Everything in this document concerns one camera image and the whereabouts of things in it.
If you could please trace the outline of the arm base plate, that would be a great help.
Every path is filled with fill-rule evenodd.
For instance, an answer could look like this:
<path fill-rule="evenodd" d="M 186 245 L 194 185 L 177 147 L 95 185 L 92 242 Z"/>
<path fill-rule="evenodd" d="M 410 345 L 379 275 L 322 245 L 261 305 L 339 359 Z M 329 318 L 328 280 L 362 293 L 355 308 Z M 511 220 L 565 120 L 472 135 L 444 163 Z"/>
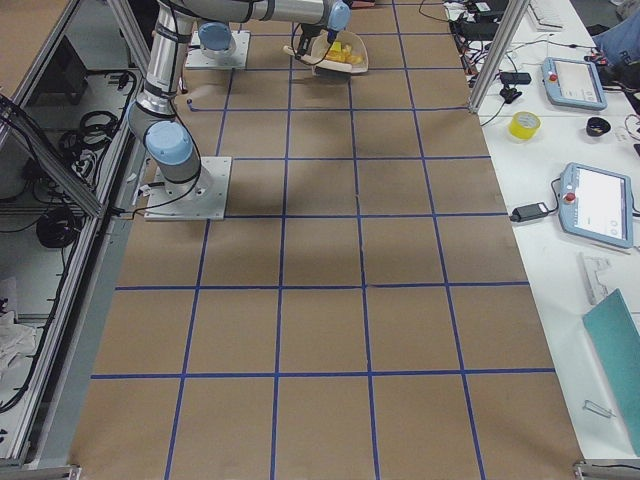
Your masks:
<path fill-rule="evenodd" d="M 221 221 L 225 217 L 231 157 L 204 156 L 200 176 L 183 185 L 168 182 L 156 168 L 144 217 L 150 221 Z"/>
<path fill-rule="evenodd" d="M 198 31 L 191 37 L 185 61 L 188 70 L 244 69 L 247 63 L 251 33 L 247 30 L 232 31 L 229 47 L 213 50 L 201 45 Z"/>

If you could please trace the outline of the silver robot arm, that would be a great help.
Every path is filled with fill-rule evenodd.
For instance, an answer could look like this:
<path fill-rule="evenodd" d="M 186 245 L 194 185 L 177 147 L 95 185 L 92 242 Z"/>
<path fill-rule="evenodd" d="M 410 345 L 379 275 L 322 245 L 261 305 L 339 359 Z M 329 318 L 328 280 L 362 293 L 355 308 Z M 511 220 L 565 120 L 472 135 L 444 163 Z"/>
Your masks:
<path fill-rule="evenodd" d="M 311 41 L 322 30 L 327 39 L 334 40 L 351 19 L 350 1 L 330 0 L 263 0 L 263 1 L 162 1 L 162 4 L 193 20 L 222 23 L 245 23 L 249 20 L 293 22 L 302 28 L 296 59 L 302 59 L 309 51 Z"/>
<path fill-rule="evenodd" d="M 128 125 L 156 161 L 169 184 L 196 181 L 201 160 L 188 133 L 177 119 L 178 93 L 194 18 L 169 1 L 159 3 L 150 60 L 142 91 L 127 113 Z"/>

